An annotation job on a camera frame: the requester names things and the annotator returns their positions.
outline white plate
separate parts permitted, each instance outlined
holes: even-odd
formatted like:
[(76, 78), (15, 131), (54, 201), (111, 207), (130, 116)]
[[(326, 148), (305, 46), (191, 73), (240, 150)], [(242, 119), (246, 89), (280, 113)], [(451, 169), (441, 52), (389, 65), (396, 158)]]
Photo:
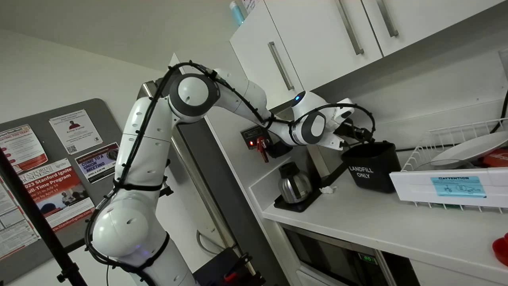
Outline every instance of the white plate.
[(457, 146), (451, 147), (443, 153), (435, 156), (431, 164), (434, 166), (444, 166), (450, 164), (450, 159), (456, 160), (474, 160), (495, 150), (508, 141), (508, 131), (496, 132), (480, 136)]

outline electrical outlet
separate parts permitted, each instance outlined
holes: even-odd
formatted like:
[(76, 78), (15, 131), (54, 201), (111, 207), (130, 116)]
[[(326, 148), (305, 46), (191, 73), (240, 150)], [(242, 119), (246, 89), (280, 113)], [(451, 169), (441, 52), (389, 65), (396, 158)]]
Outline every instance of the electrical outlet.
[(508, 79), (508, 48), (499, 51), (499, 57), (501, 58), (501, 64), (504, 68), (504, 74), (506, 75), (506, 79)]

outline qr code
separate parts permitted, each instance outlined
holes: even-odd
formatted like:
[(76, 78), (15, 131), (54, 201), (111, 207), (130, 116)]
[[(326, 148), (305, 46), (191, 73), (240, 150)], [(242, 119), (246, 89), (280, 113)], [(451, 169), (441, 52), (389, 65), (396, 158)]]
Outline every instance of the qr code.
[(75, 145), (67, 146), (67, 152), (68, 153), (73, 153), (73, 152), (77, 152), (77, 151), (78, 151), (78, 149), (76, 149)]

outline blue label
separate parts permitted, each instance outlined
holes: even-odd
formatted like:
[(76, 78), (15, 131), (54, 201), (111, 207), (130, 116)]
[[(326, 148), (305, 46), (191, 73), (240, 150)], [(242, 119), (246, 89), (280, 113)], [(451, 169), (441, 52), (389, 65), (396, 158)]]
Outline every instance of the blue label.
[(477, 176), (430, 178), (438, 196), (487, 197)]

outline dish drying rack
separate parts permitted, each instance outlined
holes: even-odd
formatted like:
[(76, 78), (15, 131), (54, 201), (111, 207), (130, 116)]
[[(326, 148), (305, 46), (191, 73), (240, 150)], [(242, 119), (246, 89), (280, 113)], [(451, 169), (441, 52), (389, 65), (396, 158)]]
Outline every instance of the dish drying rack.
[[(488, 209), (499, 211), (501, 214), (508, 213), (508, 168), (417, 170), (419, 166), (430, 163), (435, 156), (455, 145), (490, 134), (496, 126), (498, 126), (496, 132), (508, 131), (508, 118), (427, 131), (404, 164), (402, 171), (390, 174), (399, 198), (402, 201), (413, 202), (415, 206), (427, 205), (430, 208), (442, 206), (444, 209), (458, 206), (463, 211), (473, 208), (480, 212)], [(478, 176), (482, 184), (487, 182), (487, 185), (484, 185), (486, 198), (438, 196), (431, 178), (448, 176)]]

